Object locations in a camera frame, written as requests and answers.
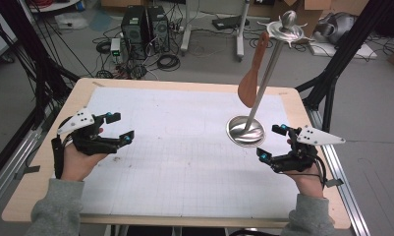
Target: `gray sleeve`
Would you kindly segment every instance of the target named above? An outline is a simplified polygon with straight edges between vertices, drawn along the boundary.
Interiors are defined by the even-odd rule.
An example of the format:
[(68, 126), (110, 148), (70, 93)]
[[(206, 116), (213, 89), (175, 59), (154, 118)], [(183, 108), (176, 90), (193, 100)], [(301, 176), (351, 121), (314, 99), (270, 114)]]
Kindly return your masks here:
[(83, 189), (84, 182), (50, 179), (46, 197), (31, 212), (32, 225), (26, 235), (78, 236)]
[(328, 215), (328, 204), (327, 199), (298, 194), (296, 209), (289, 213), (289, 223), (281, 236), (332, 235), (334, 226)]

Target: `floor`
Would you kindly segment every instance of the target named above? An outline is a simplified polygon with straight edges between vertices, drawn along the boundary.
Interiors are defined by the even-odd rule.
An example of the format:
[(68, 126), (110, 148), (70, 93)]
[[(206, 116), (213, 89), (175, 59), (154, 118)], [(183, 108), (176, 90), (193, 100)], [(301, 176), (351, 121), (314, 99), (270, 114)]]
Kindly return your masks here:
[[(66, 9), (57, 13), (71, 11)], [(121, 15), (93, 8), (83, 11), (82, 16), (87, 19), (88, 27), (63, 30), (60, 35), (95, 75), (97, 70), (94, 68), (101, 67), (101, 59), (92, 40), (114, 28), (108, 35), (115, 35), (119, 31)], [(214, 30), (210, 24), (213, 18), (199, 13), (193, 25)], [(261, 29), (255, 21), (251, 21), (249, 30)], [(193, 32), (189, 52), (184, 57), (179, 55), (181, 67), (174, 72), (152, 71), (153, 74), (147, 74), (145, 80), (237, 85), (251, 67), (254, 49), (246, 39), (245, 57), (239, 62), (233, 35), (234, 32), (229, 35)], [(257, 37), (249, 33), (245, 36)], [(52, 38), (56, 40), (64, 66), (77, 75), (87, 75), (88, 72), (57, 35)], [(341, 75), (335, 92), (331, 133), (347, 140), (335, 149), (370, 234), (394, 236), (394, 66), (386, 61), (388, 55), (378, 43), (384, 41), (368, 43), (376, 50), (375, 60), (354, 59)], [(265, 71), (270, 52), (271, 49), (266, 52), (260, 73)], [(312, 56), (309, 49), (302, 51), (285, 46), (269, 85), (296, 87), (319, 75), (329, 61), (329, 57)], [(111, 71), (114, 65), (107, 62), (104, 68)], [(33, 107), (33, 93), (20, 64), (0, 62), (0, 151)], [(23, 235), (28, 228), (28, 224), (1, 219), (2, 209), (18, 184), (19, 181), (14, 180), (0, 200), (0, 235)], [(84, 224), (81, 235), (103, 235), (104, 230), (104, 225)], [(335, 235), (355, 234), (352, 229), (346, 229), (337, 230)]]

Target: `computer tower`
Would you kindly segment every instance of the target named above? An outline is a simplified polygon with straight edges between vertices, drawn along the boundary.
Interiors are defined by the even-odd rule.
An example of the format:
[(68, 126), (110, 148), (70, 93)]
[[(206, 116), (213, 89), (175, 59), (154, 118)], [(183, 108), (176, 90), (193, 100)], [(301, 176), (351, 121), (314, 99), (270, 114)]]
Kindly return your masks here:
[(147, 15), (154, 52), (168, 52), (170, 50), (168, 18), (163, 7), (149, 6)]
[(129, 58), (144, 60), (147, 57), (145, 49), (149, 43), (149, 29), (145, 7), (142, 5), (128, 6), (121, 23), (121, 30)]

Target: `wooden spatula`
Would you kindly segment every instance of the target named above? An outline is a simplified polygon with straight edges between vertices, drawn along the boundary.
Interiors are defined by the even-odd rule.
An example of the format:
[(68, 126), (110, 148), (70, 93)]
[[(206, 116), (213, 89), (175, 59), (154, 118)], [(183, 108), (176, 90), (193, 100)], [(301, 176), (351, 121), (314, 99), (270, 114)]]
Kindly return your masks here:
[(269, 34), (267, 34), (267, 32), (263, 32), (260, 35), (257, 47), (255, 48), (252, 67), (240, 81), (239, 88), (237, 89), (237, 94), (239, 95), (240, 100), (248, 108), (252, 108), (255, 103), (258, 69), (260, 68), (261, 61), (263, 60), (263, 55), (266, 51), (268, 41)]

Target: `round metal base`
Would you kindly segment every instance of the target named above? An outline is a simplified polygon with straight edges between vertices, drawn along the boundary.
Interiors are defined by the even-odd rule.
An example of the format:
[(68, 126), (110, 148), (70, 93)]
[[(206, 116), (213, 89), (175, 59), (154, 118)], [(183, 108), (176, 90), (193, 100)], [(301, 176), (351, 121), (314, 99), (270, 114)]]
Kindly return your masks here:
[(227, 135), (236, 145), (241, 147), (257, 147), (266, 137), (263, 126), (253, 119), (250, 127), (245, 131), (249, 116), (236, 116), (227, 123)]

